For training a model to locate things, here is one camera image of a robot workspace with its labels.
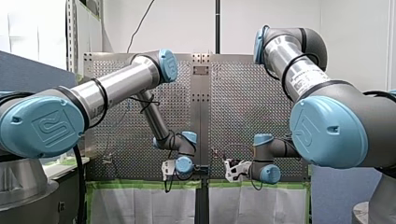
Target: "metal frame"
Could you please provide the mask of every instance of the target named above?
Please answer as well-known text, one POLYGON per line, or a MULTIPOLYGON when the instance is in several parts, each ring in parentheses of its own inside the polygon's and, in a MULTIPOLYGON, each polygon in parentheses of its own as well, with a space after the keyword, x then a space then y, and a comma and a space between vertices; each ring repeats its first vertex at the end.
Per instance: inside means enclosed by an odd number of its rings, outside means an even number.
MULTIPOLYGON (((92 78, 93 77, 93 73, 97 73, 98 71, 98 66, 102 66, 103 71, 101 70, 99 73, 104 75, 105 73, 110 73, 112 72, 115 67, 113 68, 108 68, 106 67, 106 65, 111 62, 112 66, 116 66, 118 68, 122 68, 123 66, 125 66, 126 64, 128 64, 128 62, 130 61, 131 57, 133 56, 133 54, 112 54, 112 53, 86 53, 84 55, 84 75, 87 78, 92 78)), ((216 166, 216 164, 213 162, 213 153, 212 153, 212 147, 215 144, 215 140, 213 138, 218 137, 217 134, 219 134, 219 132, 215 133, 213 132, 212 125, 216 126, 216 121, 213 120, 213 116, 219 116, 219 115, 215 115, 213 113, 219 112, 218 110, 214 110, 214 109, 219 109, 219 106, 216 105, 215 101, 216 100, 216 93, 218 93, 216 91, 215 88, 218 88, 219 86, 214 86, 215 82, 216 84, 219 84, 220 82, 218 82, 217 78, 221 78, 218 77, 219 74, 222 72, 222 74, 224 75, 224 73, 227 75, 228 72, 229 73, 233 73, 235 74, 243 74, 243 72, 246 72, 244 70, 244 68, 247 68, 247 73, 246 75, 249 76, 249 70, 254 69, 253 72, 255 72, 255 81, 258 81, 257 77, 260 78, 260 83, 259 85, 263 85, 266 87, 270 87, 270 89, 274 89, 276 90, 276 92, 272 92, 271 94, 276 95, 276 98, 274 99, 275 101, 281 101, 282 103, 282 108, 281 109, 285 109, 285 111, 282 111, 283 113, 283 119, 280 122, 285 122, 284 126, 282 126, 280 130, 274 130, 276 131, 276 134, 280 135, 280 134, 285 134, 288 130, 287 128, 285 128, 287 126, 287 119, 285 119, 285 117, 289 117, 289 112, 291 110, 292 104, 291 102, 289 102, 286 97, 283 96, 282 90, 280 88, 280 84, 275 83, 273 80, 271 80, 269 77, 267 77, 265 75, 265 72, 263 70, 262 67, 260 67, 259 65, 255 65, 253 64, 253 60, 251 58, 251 56, 247 56, 247 55, 218 55, 218 54, 203 54, 203 53, 196 53, 196 54, 177 54, 177 59, 183 63, 182 65, 179 65, 179 69, 180 66, 184 66, 185 68, 188 67, 189 70, 188 72, 190 73, 190 79, 189 79, 189 91, 187 91, 186 94, 188 94, 187 98, 189 100, 189 105, 190 105, 190 131, 193 131, 195 133, 198 134, 198 139, 197 139, 197 152, 196 152, 196 156, 194 158, 194 163, 200 166, 206 166, 209 167, 209 171, 210 171, 210 167, 218 167, 216 166)), ((183 74, 183 76, 187 76, 188 74, 186 74, 186 71, 181 71, 181 73, 183 74)), ((177 91, 177 89, 167 89, 168 91, 177 91)), ((255 106, 257 107, 257 104, 254 102, 255 97, 257 98, 257 95, 255 93, 250 93, 253 94, 253 99, 251 101, 252 104, 255 104, 255 106)), ((162 94, 172 94, 172 92, 167 92, 164 91, 162 92, 162 94)), ((180 103, 175 100, 170 100, 167 102, 170 105, 176 105, 176 107, 169 107, 169 108, 177 108, 177 104, 180 103)), ((119 116, 121 116, 120 112, 114 112, 114 115, 112 115, 113 112, 109 111, 109 118, 110 119, 118 119, 119 116)), ((178 119, 178 116, 180 116, 180 113, 178 111, 172 111, 172 113, 176 113, 173 114, 172 119, 178 119)), ((145 119, 142 117, 140 118, 142 119, 141 121, 143 123, 146 123, 145 119)), ((104 122, 105 127, 108 128, 108 124, 106 124, 106 120, 104 122)), ((263 132, 271 132, 271 128, 270 130, 262 130, 260 129, 260 131, 263 132)), ((252 141, 252 136, 251 140, 250 137, 248 138, 248 140, 245 138, 246 141, 249 141, 249 143, 246 144, 250 144, 250 141, 252 141)), ((94 146, 96 145, 96 141, 94 140, 95 134, 92 133, 92 137, 87 137, 85 145, 86 148, 90 148, 90 151, 95 151, 94 146)), ((230 141, 229 137, 224 135, 224 138, 227 139, 227 141, 230 141)), ((135 143, 136 147, 142 147, 143 145, 141 143, 135 143)), ((246 159, 246 157, 251 156, 250 153, 248 151, 246 151, 246 149, 236 149, 236 156, 241 156, 244 157, 242 159, 246 159)), ((134 157, 136 156, 135 154, 132 154, 133 152, 130 151, 130 156, 134 157)), ((294 159, 278 159, 276 160, 276 163, 280 163, 280 164, 284 164, 283 167, 286 167, 289 169, 289 173, 284 176, 281 181, 286 181, 286 182, 305 182, 305 181, 309 181, 309 176, 308 176, 308 166, 307 163, 304 161, 291 161, 294 159), (298 167, 296 167, 296 170, 293 170, 293 165, 296 165, 298 167)), ((111 158, 108 158, 107 161, 104 162, 109 162, 109 163, 116 163, 115 161, 113 161, 111 158)), ((158 164, 158 168, 161 171, 161 164, 158 164)), ((92 172, 92 169, 90 170, 90 167, 88 167, 88 175, 90 175, 90 172, 92 172)), ((158 178, 144 178, 147 180, 160 180, 162 176, 159 176, 158 178)), ((221 176, 214 176, 211 175, 211 172, 209 172, 209 174, 206 173, 200 173, 198 175, 195 175, 192 177, 193 180, 200 180, 201 181, 201 187, 196 190, 196 212, 195 212, 195 223, 196 224, 204 224, 204 223, 208 223, 209 222, 209 197, 208 197, 208 179, 209 178, 224 178, 224 175, 221 176)))
POLYGON ((66 2, 67 71, 78 71, 77 6, 75 0, 66 2))
MULTIPOLYGON (((133 56, 133 54, 112 54, 112 53, 86 53, 84 54, 84 75, 87 78, 92 78, 93 75, 93 63, 96 62, 96 64, 99 64, 99 66, 106 66, 105 64, 102 65, 103 63, 101 62, 113 62, 116 63, 116 66, 121 68, 123 66, 125 66, 129 60, 131 59, 131 57, 133 56)), ((218 55, 218 54, 201 54, 201 53, 197 53, 197 54, 177 54, 177 58, 179 61, 181 62, 185 62, 188 64, 188 66, 191 68, 190 69, 190 91, 189 91, 189 95, 188 96, 190 99, 190 129, 189 131, 193 131, 198 133, 198 143, 197 143, 197 153, 195 156, 195 164, 200 164, 203 166, 210 166, 210 165, 215 165, 215 163, 211 164, 213 162, 213 158, 212 158, 212 151, 210 148, 212 148, 214 142, 211 139, 213 136, 216 136, 215 134, 213 134, 211 132, 211 123, 213 122, 212 120, 212 116, 214 111, 212 111, 212 106, 214 104, 213 100, 215 97, 214 95, 212 95, 213 93, 216 93, 215 90, 212 90, 212 86, 214 85, 214 81, 216 81, 217 77, 212 77, 212 75, 216 76, 217 72, 216 72, 216 67, 215 66, 222 66, 222 64, 224 63, 225 65, 228 65, 228 63, 232 63, 232 62, 237 62, 237 65, 230 65, 231 67, 236 67, 237 69, 243 69, 244 66, 247 66, 247 69, 252 69, 254 68, 254 72, 256 74, 260 75, 260 81, 262 82, 262 85, 271 85, 271 88, 274 90, 277 90, 279 92, 276 92, 276 95, 279 95, 278 98, 276 98, 275 100, 277 101, 282 101, 284 103, 282 103, 285 110, 290 110, 291 109, 291 103, 287 101, 286 97, 283 97, 283 94, 281 92, 281 88, 277 87, 277 85, 280 86, 280 84, 275 83, 273 80, 271 80, 269 77, 266 77, 265 74, 262 74, 263 69, 260 68, 259 65, 255 65, 252 62, 251 56, 247 56, 247 55, 218 55), (206 68, 207 70, 211 71, 208 74, 205 73, 199 73, 199 74, 194 74, 194 68, 206 68)), ((105 73, 110 73, 112 70, 103 69, 104 71, 101 73, 105 74, 105 73)), ((117 116, 119 116, 120 113, 117 115, 115 114, 114 116, 112 116, 112 118, 110 119, 116 119, 117 116)), ((289 111, 285 111, 284 112, 284 117, 288 117, 289 116, 289 111)), ((280 136, 281 134, 285 134, 287 132, 287 130, 283 129, 281 127, 282 131, 277 132, 277 135, 280 136)), ((267 129, 267 130, 263 130, 260 129, 260 131, 263 132, 271 132, 271 129, 267 129)), ((253 136, 249 136, 248 137, 248 141, 246 141, 246 144, 251 145, 250 143, 250 137, 251 137, 251 141, 252 141, 252 137, 253 136)), ((95 151, 95 141, 92 140, 90 137, 86 138, 86 143, 85 143, 86 148, 88 149, 88 151, 95 151)), ((249 152, 248 151, 240 151, 242 149, 236 149, 236 152, 238 155, 242 155, 245 158, 242 158, 244 160, 247 160, 247 157, 249 156, 249 152)), ((283 164, 280 165, 280 168, 284 168, 286 166, 286 170, 288 170, 288 172, 285 173, 284 177, 282 178, 281 181, 284 182, 301 182, 301 181, 309 181, 309 175, 308 175, 308 165, 305 161, 296 161, 295 159, 276 159, 276 163, 280 163, 283 164)), ((223 164, 220 162, 217 162, 217 166, 213 166, 214 168, 219 166, 223 166, 223 164)), ((195 180, 207 180, 208 178, 224 178, 223 175, 221 176, 207 176, 207 175, 196 175, 193 177, 193 179, 195 180)))

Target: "vertical pole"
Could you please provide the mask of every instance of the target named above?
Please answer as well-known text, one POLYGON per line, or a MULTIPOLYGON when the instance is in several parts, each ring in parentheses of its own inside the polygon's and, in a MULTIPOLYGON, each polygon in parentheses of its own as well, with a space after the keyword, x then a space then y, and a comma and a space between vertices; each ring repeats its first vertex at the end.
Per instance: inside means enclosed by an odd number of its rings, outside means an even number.
POLYGON ((216 54, 220 54, 220 0, 216 0, 216 54))

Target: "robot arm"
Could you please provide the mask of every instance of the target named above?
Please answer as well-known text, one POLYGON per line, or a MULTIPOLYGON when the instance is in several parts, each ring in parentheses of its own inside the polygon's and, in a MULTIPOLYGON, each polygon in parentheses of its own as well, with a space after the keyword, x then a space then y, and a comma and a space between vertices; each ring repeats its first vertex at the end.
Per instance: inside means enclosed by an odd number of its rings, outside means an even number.
MULTIPOLYGON (((177 59, 167 49, 138 54, 131 64, 109 75, 93 79, 73 89, 58 87, 31 96, 17 92, 0 98, 0 148, 23 158, 48 158, 72 148, 80 136, 99 122, 93 119, 137 95, 148 101, 149 90, 177 78, 177 59)), ((149 126, 158 142, 169 132, 155 104, 145 110, 149 126)), ((178 137, 172 148, 190 159, 193 144, 178 137)))
POLYGON ((348 82, 330 79, 324 73, 325 44, 309 29, 264 26, 256 35, 254 49, 255 63, 263 64, 269 76, 281 81, 294 107, 290 115, 292 142, 282 146, 265 134, 262 137, 269 138, 270 144, 258 147, 255 137, 255 161, 249 165, 249 177, 274 184, 280 171, 268 163, 272 156, 289 154, 318 166, 375 167, 396 177, 396 98, 392 93, 362 93, 348 82), (287 154, 278 153, 287 146, 291 149, 287 154), (264 178, 265 173, 274 174, 274 178, 264 178))

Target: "perforated metal panel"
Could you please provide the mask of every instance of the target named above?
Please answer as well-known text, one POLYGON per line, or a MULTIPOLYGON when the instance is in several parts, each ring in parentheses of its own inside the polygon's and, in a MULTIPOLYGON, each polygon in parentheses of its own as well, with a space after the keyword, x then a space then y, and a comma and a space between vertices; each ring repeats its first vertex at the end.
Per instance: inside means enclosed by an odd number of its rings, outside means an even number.
MULTIPOLYGON (((131 57, 132 54, 87 54, 85 75, 106 75, 124 67, 131 57)), ((177 82, 161 85, 153 93, 161 102, 160 110, 170 129, 182 132, 200 127, 196 157, 206 163, 203 153, 209 152, 211 178, 224 177, 221 159, 215 158, 212 151, 224 151, 227 158, 249 161, 254 134, 273 133, 280 137, 288 133, 291 103, 279 82, 253 64, 251 56, 210 55, 210 61, 207 54, 205 61, 198 59, 197 54, 177 58, 177 82), (209 74, 194 75, 194 66, 207 67, 209 74)), ((153 135, 139 111, 140 106, 128 100, 109 110, 103 123, 94 129, 99 156, 88 167, 90 180, 162 178, 161 164, 168 152, 152 147, 153 135)), ((278 159, 276 164, 282 170, 282 181, 303 181, 308 177, 305 162, 278 159)))
MULTIPOLYGON (((126 66, 132 54, 91 53, 86 55, 85 74, 101 77, 126 66)), ((161 102, 160 111, 175 133, 191 126, 191 62, 179 59, 179 76, 175 83, 161 85, 152 93, 161 102)), ((128 178, 162 179, 161 165, 168 152, 152 146, 153 134, 138 102, 126 100, 107 112, 94 129, 99 155, 88 167, 90 180, 128 178)))
MULTIPOLYGON (((279 81, 266 75, 251 56, 211 56, 210 147, 211 178, 223 178, 221 156, 252 160, 253 137, 289 133, 291 102, 279 81)), ((276 159, 281 181, 303 181, 308 177, 307 164, 296 159, 276 159)))

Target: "light blue cover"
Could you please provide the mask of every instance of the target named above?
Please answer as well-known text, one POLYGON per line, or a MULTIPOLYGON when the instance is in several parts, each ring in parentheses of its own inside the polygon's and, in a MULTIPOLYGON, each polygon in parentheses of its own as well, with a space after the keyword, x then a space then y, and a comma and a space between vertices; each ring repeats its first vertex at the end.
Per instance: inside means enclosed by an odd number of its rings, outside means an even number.
POLYGON ((308 162, 346 169, 363 162, 367 134, 358 117, 326 96, 309 96, 291 111, 290 130, 299 154, 308 162))
POLYGON ((22 100, 0 118, 0 144, 24 158, 50 158, 72 148, 84 118, 72 103, 55 96, 22 100))
POLYGON ((178 73, 175 54, 169 49, 160 49, 159 54, 163 80, 165 80, 166 83, 174 82, 177 79, 178 73))

